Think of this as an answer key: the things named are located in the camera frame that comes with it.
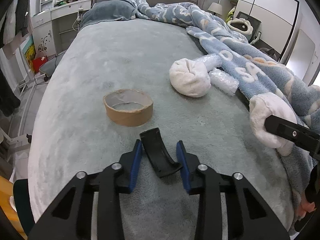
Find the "silver bolt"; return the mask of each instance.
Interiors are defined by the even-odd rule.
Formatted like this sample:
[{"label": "silver bolt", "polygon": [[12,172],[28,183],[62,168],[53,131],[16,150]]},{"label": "silver bolt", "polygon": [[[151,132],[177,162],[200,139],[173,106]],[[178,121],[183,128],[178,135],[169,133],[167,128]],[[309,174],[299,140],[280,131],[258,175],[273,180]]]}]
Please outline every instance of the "silver bolt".
[{"label": "silver bolt", "polygon": [[85,177],[85,172],[84,171],[79,171],[76,176],[77,176],[78,179],[83,179]]},{"label": "silver bolt", "polygon": [[114,163],[111,165],[111,168],[113,168],[114,170],[119,170],[122,168],[122,165],[120,163]]},{"label": "silver bolt", "polygon": [[201,171],[205,171],[205,170],[208,169],[208,166],[205,165],[205,164],[199,164],[199,165],[198,165],[198,169],[201,170]]},{"label": "silver bolt", "polygon": [[243,178],[243,175],[239,172],[235,173],[233,176],[235,177],[235,179],[238,179],[238,180]]}]

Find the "cardboard tape roll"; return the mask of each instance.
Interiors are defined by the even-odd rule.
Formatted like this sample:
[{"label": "cardboard tape roll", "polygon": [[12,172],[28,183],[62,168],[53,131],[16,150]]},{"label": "cardboard tape roll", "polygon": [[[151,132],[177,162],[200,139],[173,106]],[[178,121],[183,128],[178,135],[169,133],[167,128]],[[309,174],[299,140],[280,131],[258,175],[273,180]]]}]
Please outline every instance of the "cardboard tape roll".
[{"label": "cardboard tape roll", "polygon": [[[124,126],[139,126],[151,119],[153,101],[143,91],[120,89],[103,97],[108,117],[115,123]],[[134,110],[118,110],[115,106],[135,103],[140,105]]]}]

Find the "brown cardboard ring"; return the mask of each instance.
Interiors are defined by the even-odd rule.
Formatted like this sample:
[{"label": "brown cardboard ring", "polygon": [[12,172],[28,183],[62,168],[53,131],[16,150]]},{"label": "brown cardboard ring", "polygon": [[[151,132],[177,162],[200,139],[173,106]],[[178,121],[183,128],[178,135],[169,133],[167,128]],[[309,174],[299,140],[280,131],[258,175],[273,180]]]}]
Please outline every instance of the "brown cardboard ring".
[{"label": "brown cardboard ring", "polygon": [[[143,107],[140,109],[134,109],[134,110],[117,110],[113,108],[113,106],[117,104],[113,104],[110,106],[107,103],[107,101],[110,101],[114,97],[121,97],[125,93],[127,93],[127,97],[130,97],[128,95],[136,95],[137,97],[142,99],[144,103],[136,102],[136,100],[132,100],[130,102],[141,104],[143,105]],[[103,103],[106,108],[108,117],[113,122],[119,125],[124,125],[129,127],[139,126],[149,121],[152,117],[153,101],[151,97],[143,91],[138,91],[133,89],[119,89],[105,95],[103,97]]]}]

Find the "blue gripper pad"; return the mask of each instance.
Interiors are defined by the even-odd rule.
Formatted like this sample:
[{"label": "blue gripper pad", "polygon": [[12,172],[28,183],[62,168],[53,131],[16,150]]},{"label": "blue gripper pad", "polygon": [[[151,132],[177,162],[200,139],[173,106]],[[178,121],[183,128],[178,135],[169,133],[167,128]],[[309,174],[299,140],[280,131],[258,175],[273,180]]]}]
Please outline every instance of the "blue gripper pad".
[{"label": "blue gripper pad", "polygon": [[178,162],[182,164],[182,169],[180,170],[180,176],[183,182],[183,188],[186,190],[187,193],[189,193],[191,189],[191,185],[189,181],[190,171],[188,168],[185,153],[186,153],[186,150],[184,148],[183,142],[178,141],[176,154],[177,154]]},{"label": "blue gripper pad", "polygon": [[138,172],[139,172],[139,167],[140,167],[140,162],[141,162],[141,157],[142,157],[142,143],[139,140],[138,145],[134,147],[135,155],[134,159],[132,162],[132,166],[130,169],[130,175],[129,175],[129,190],[132,192],[137,184],[137,178],[138,178]]}]

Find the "lamp shade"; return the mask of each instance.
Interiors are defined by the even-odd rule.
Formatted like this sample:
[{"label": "lamp shade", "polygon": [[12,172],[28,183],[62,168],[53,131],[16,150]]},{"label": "lamp shade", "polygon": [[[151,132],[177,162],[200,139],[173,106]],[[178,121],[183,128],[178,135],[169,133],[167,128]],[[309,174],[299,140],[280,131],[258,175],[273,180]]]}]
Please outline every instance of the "lamp shade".
[{"label": "lamp shade", "polygon": [[211,11],[211,12],[214,12],[214,13],[217,13],[217,14],[222,15],[222,5],[213,2],[213,3],[209,6],[208,11]]}]

